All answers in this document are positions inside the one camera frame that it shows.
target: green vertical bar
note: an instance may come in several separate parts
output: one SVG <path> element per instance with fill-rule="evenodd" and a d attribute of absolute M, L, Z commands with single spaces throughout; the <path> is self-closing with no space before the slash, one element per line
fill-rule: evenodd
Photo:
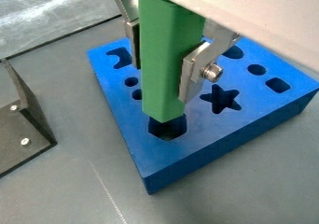
<path fill-rule="evenodd" d="M 182 58 L 201 42 L 205 18 L 169 0 L 139 0 L 142 109 L 159 122 L 183 115 Z"/>

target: rectangular hole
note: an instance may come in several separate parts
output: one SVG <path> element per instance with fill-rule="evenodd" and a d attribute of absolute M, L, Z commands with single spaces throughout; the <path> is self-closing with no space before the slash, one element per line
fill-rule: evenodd
<path fill-rule="evenodd" d="M 287 91 L 291 86 L 287 84 L 286 81 L 283 81 L 281 78 L 275 77 L 266 81 L 266 85 L 277 92 L 283 93 Z"/>

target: white panel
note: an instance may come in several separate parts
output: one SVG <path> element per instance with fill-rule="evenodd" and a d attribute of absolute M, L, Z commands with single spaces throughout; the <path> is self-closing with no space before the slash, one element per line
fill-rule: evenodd
<path fill-rule="evenodd" d="M 171 0 L 319 72 L 319 0 Z"/>

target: metal bracket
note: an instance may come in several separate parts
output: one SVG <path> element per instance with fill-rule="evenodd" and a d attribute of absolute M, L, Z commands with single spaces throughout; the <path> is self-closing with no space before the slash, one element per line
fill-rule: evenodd
<path fill-rule="evenodd" d="M 35 94 L 10 62 L 2 63 L 20 99 L 0 108 L 0 177 L 58 144 Z"/>
<path fill-rule="evenodd" d="M 141 69 L 139 0 L 115 0 L 125 18 L 126 36 L 131 40 L 133 64 Z"/>
<path fill-rule="evenodd" d="M 213 82 L 218 81 L 222 68 L 217 65 L 217 59 L 242 37 L 213 21 L 206 22 L 206 31 L 210 31 L 206 34 L 214 39 L 214 43 L 202 42 L 183 58 L 179 83 L 179 99 L 183 103 L 189 103 L 198 95 L 205 78 Z"/>

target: blue foam block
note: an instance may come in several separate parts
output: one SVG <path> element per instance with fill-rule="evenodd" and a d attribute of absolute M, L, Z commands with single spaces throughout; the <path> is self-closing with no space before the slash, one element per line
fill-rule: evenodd
<path fill-rule="evenodd" d="M 318 92 L 319 83 L 251 40 L 237 45 L 243 58 L 219 58 L 223 77 L 214 86 L 205 82 L 186 106 L 187 132 L 171 141 L 149 132 L 129 39 L 87 53 L 150 194 L 299 114 Z"/>

